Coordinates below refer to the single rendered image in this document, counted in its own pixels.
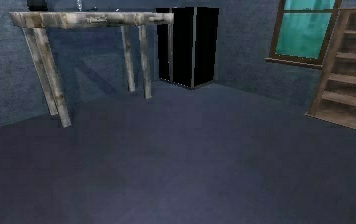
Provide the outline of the pale weathered wooden table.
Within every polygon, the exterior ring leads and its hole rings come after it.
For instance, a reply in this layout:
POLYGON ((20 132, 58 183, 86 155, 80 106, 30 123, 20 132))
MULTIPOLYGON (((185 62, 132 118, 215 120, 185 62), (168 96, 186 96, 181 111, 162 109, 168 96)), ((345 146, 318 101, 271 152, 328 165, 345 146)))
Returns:
POLYGON ((23 30, 49 112, 58 115, 63 127, 71 125, 66 101, 60 85, 46 29, 120 27, 128 88, 135 91, 129 27, 137 26, 143 71, 144 96, 152 97, 152 81, 148 57, 147 28, 149 24, 173 24, 173 13, 155 12, 10 12, 14 26, 23 30))

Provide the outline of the black cabinet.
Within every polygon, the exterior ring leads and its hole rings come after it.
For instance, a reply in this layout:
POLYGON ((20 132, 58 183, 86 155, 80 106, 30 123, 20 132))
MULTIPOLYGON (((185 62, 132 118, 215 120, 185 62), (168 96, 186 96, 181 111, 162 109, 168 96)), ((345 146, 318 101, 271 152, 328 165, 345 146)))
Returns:
POLYGON ((157 8, 173 13, 173 24, 157 26, 158 74, 163 81, 198 88, 215 77, 219 9, 157 8))

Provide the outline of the brown wooden shelf unit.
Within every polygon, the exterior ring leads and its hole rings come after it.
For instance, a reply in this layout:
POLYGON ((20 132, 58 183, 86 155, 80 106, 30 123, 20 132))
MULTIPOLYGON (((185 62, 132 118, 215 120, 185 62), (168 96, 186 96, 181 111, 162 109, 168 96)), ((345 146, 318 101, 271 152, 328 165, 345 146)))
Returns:
POLYGON ((306 116, 356 130, 356 8, 339 10, 306 116))

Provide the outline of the black object on table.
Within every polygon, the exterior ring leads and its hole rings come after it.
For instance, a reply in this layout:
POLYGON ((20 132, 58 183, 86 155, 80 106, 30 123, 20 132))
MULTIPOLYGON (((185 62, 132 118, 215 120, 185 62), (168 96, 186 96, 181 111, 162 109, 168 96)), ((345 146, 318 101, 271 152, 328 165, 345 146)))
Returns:
POLYGON ((29 11, 47 11, 48 4, 46 0, 27 0, 27 7, 29 11))

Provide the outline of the brown framed window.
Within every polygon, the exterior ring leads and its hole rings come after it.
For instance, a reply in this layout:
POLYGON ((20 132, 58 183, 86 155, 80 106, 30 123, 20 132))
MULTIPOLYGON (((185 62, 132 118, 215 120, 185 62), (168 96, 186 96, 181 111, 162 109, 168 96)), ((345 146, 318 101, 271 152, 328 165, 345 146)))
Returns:
POLYGON ((279 0, 266 62, 321 69, 342 0, 279 0))

